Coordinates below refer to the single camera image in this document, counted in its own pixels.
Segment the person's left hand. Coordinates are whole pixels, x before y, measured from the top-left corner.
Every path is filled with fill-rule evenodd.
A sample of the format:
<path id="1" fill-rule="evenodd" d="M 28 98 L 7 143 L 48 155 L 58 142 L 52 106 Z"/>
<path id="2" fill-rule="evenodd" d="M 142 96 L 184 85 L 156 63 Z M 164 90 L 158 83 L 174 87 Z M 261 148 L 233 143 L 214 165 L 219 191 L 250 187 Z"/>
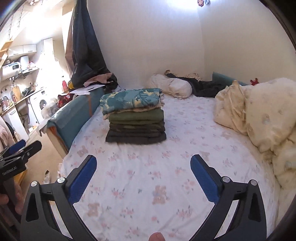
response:
<path id="1" fill-rule="evenodd" d="M 1 184 L 1 205 L 7 205 L 12 199 L 15 212 L 21 215 L 23 210 L 23 193 L 20 186 L 13 180 Z"/>

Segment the person's right hand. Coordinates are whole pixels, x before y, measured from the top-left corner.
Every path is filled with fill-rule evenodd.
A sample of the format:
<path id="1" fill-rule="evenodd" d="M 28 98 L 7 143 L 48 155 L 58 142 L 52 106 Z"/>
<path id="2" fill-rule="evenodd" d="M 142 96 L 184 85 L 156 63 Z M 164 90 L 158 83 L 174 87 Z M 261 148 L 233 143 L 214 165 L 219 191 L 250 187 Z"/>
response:
<path id="1" fill-rule="evenodd" d="M 165 241 L 165 238 L 162 233 L 155 232 L 149 237 L 149 241 Z"/>

